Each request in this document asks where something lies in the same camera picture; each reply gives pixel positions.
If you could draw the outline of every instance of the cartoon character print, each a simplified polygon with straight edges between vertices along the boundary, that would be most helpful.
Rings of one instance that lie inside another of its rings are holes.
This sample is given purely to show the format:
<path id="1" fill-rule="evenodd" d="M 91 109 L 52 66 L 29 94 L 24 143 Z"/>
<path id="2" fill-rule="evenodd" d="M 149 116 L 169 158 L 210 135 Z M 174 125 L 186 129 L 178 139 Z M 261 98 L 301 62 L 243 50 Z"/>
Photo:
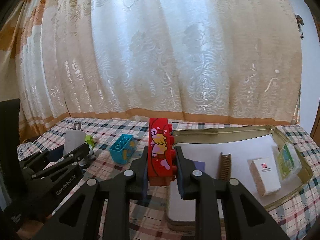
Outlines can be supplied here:
<path id="1" fill-rule="evenodd" d="M 166 170 L 170 169 L 170 165 L 165 159 L 164 152 L 167 150 L 167 142 L 166 137 L 163 135 L 163 132 L 166 133 L 167 130 L 161 130 L 160 127 L 151 129 L 151 137 L 152 137 L 152 152 L 151 158 L 163 159 L 160 161 L 160 165 L 164 166 Z"/>

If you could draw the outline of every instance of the plaid tablecloth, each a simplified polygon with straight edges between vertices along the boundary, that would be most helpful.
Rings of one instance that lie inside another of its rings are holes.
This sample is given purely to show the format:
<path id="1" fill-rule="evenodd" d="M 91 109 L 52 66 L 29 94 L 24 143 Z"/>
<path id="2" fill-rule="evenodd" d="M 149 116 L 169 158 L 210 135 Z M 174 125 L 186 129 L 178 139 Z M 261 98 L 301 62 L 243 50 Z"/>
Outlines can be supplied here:
<path id="1" fill-rule="evenodd" d="M 70 192 L 61 205 L 89 178 L 105 180 L 113 178 L 121 171 L 130 167 L 131 161 L 139 158 L 145 145 L 148 144 L 148 123 L 129 120 L 99 120 L 84 118 L 66 118 L 47 131 L 29 148 L 20 158 L 24 158 L 36 151 L 54 149 L 64 143 L 64 132 L 73 128 L 74 122 L 81 122 L 81 129 L 92 134 L 97 144 L 94 148 L 97 159 L 87 169 L 84 178 Z M 203 129 L 229 127 L 230 125 L 212 123 L 173 122 L 173 130 L 177 129 Z M 270 214 L 282 227 L 291 239 L 302 239 L 315 223 L 320 214 L 320 149 L 312 138 L 299 126 L 279 126 L 291 141 L 298 146 L 302 155 L 310 165 L 314 177 L 299 192 L 299 195 L 284 205 L 272 210 Z M 137 150 L 129 163 L 119 165 L 113 162 L 109 148 L 121 134 L 132 134 L 137 142 Z M 167 227 L 165 220 L 166 187 L 150 187 L 143 201 L 130 203 L 130 238 L 131 239 L 193 239 L 193 232 L 174 232 Z M 100 224 L 102 235 L 103 220 Z"/>

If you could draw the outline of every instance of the red lego duplo brick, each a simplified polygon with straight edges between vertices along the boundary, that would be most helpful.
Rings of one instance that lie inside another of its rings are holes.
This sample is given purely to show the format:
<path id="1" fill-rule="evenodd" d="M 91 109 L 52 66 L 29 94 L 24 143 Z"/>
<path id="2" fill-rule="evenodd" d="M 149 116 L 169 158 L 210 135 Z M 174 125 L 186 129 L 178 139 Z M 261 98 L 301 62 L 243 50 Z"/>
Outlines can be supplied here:
<path id="1" fill-rule="evenodd" d="M 168 124 L 167 118 L 150 118 L 148 178 L 151 186 L 167 186 L 174 176 L 172 160 L 175 150 L 172 150 L 171 131 L 172 124 Z"/>

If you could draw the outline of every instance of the white wall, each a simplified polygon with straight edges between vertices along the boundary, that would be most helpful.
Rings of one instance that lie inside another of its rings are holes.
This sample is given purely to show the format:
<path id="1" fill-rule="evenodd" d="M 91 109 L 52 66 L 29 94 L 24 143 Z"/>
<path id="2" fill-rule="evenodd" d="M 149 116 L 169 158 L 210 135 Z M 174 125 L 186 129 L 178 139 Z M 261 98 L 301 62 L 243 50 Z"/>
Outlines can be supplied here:
<path id="1" fill-rule="evenodd" d="M 304 22 L 301 27 L 304 39 L 302 47 L 302 77 L 300 126 L 310 133 L 315 122 L 320 98 L 320 44 L 316 25 L 309 7 L 303 0 L 290 0 L 295 14 Z"/>

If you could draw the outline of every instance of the beige curtain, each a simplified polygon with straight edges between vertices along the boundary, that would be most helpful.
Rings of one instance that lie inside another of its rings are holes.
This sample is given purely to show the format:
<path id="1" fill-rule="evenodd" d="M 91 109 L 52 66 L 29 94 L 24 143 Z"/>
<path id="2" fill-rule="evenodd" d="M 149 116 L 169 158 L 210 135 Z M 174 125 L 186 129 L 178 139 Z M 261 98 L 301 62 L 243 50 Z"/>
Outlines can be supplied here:
<path id="1" fill-rule="evenodd" d="M 300 88 L 288 0 L 22 0 L 0 49 L 21 132 L 67 116 L 289 124 Z"/>

